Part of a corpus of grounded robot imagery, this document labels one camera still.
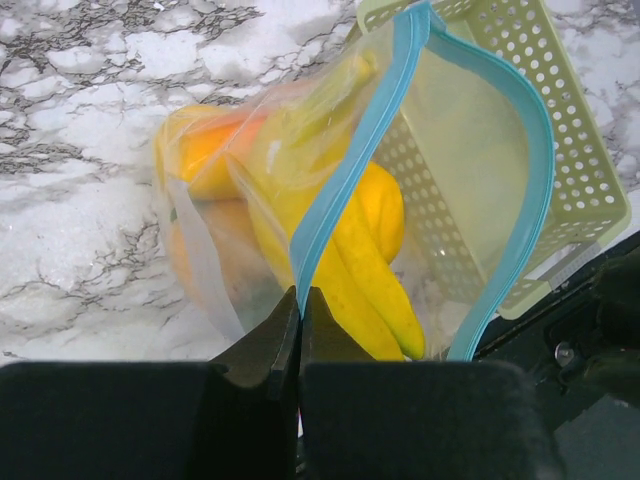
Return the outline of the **clear zip top bag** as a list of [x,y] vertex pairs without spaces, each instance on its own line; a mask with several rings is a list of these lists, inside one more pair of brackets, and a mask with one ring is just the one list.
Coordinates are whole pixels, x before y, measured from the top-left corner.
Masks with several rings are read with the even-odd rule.
[[153,138],[158,216],[227,338],[319,291],[378,360],[470,360],[543,230],[554,133],[524,72],[456,31],[464,1],[365,1],[339,56]]

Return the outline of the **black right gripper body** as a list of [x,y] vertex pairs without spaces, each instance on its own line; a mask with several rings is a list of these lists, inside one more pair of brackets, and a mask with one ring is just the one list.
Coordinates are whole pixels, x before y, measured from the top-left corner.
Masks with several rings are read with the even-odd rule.
[[638,405],[638,235],[588,262],[521,318],[492,321],[475,357],[527,372],[553,430],[605,396]]

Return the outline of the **yellow toy lemon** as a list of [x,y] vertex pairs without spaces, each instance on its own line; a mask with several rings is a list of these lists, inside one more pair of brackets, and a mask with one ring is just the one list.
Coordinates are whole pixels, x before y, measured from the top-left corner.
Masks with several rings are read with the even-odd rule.
[[384,168],[370,163],[356,193],[376,246],[385,261],[391,264],[402,247],[405,231],[404,201],[400,187]]

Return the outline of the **orange yellow toy mango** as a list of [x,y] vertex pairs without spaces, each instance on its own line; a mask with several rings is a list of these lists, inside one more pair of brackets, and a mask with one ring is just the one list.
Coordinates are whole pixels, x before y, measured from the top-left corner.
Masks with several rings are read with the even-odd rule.
[[153,139],[157,185],[175,177],[189,185],[196,200],[240,196],[227,160],[245,161],[267,118],[265,112],[213,105],[191,105],[171,113]]

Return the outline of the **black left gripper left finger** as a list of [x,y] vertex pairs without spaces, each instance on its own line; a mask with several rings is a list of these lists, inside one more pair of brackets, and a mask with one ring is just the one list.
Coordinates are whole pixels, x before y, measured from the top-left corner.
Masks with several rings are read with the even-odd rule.
[[291,479],[298,306],[285,293],[208,361],[1,370],[5,479]]

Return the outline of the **yellow toy banana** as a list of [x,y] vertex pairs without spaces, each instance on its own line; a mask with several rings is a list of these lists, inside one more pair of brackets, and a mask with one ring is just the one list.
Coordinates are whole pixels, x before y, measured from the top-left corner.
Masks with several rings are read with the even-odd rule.
[[[378,77],[372,51],[345,57],[312,82],[310,92],[270,111],[243,162],[257,243],[282,289],[295,283],[294,233],[343,165]],[[356,193],[361,178],[322,249],[311,283],[322,290],[338,325],[375,359],[419,359],[425,353],[424,333],[369,231]]]

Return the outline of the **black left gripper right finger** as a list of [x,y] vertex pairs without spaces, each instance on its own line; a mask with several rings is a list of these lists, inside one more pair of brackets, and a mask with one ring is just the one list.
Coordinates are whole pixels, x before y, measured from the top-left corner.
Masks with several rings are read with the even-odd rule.
[[498,361],[376,361],[319,289],[302,321],[310,479],[562,479],[532,381]]

